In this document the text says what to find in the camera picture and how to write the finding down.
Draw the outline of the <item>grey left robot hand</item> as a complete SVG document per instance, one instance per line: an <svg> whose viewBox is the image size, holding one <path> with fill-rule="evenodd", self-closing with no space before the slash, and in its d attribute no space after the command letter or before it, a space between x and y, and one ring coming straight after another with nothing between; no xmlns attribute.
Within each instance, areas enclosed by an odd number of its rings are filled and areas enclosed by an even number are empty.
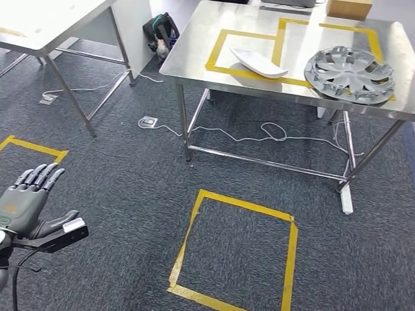
<svg viewBox="0 0 415 311"><path fill-rule="evenodd" d="M1 229L20 238L44 238L76 219L79 211L72 210L54 220L40 220L49 193L65 169L57 163L42 164L26 170L1 196Z"/></svg>

